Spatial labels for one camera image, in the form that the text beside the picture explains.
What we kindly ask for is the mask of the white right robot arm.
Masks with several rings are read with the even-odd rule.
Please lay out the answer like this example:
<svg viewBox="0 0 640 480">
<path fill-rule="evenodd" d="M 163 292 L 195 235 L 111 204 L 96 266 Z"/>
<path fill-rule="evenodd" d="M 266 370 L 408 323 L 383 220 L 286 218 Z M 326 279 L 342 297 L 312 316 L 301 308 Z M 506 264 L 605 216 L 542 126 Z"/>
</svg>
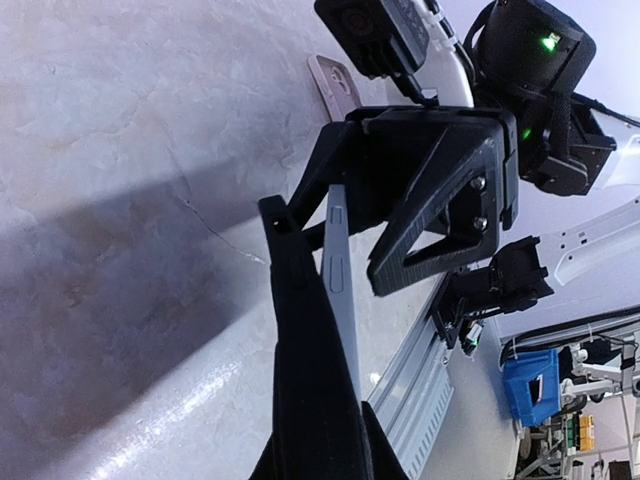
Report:
<svg viewBox="0 0 640 480">
<path fill-rule="evenodd" d="M 466 107 L 422 91 L 435 2 L 314 8 L 362 75 L 391 80 L 407 98 L 324 126 L 289 202 L 318 248 L 324 226 L 309 219 L 331 185 L 345 187 L 350 233 L 383 227 L 367 269 L 379 296 L 491 257 L 516 219 L 521 181 L 584 195 L 615 148 L 595 120 L 604 106 L 576 92 L 595 42 L 546 1 L 494 1 L 464 40 L 446 32 L 471 94 Z"/>
</svg>

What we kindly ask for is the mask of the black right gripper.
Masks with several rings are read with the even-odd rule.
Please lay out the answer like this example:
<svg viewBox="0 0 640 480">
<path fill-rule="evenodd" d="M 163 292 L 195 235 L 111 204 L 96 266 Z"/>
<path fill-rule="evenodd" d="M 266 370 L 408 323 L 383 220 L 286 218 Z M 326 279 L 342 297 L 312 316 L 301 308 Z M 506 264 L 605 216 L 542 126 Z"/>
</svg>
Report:
<svg viewBox="0 0 640 480">
<path fill-rule="evenodd" d="M 516 121 L 499 109 L 363 107 L 325 125 L 288 203 L 312 250 L 325 224 L 307 223 L 329 187 L 346 188 L 349 233 L 388 224 L 367 276 L 387 296 L 494 253 L 518 214 Z"/>
</svg>

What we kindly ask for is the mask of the large silver phone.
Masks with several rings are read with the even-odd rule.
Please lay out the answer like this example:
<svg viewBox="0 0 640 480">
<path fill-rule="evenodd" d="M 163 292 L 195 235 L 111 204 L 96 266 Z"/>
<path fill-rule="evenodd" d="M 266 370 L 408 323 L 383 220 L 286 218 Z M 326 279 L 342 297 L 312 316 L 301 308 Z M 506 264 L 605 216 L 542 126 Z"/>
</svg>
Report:
<svg viewBox="0 0 640 480">
<path fill-rule="evenodd" d="M 356 400 L 361 401 L 359 355 L 354 310 L 353 281 L 349 247 L 346 189 L 329 186 L 321 276 L 335 316 L 340 345 L 349 370 Z"/>
</svg>

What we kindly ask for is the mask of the pink clear phone case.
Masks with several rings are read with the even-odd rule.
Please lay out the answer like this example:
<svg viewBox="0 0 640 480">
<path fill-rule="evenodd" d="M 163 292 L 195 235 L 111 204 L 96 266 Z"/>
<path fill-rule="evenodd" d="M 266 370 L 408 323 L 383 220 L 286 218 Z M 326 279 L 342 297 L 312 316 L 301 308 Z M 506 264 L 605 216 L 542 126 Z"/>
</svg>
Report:
<svg viewBox="0 0 640 480">
<path fill-rule="evenodd" d="M 344 64 L 314 54 L 308 58 L 307 65 L 331 121 L 343 121 L 349 113 L 362 107 L 356 84 Z"/>
</svg>

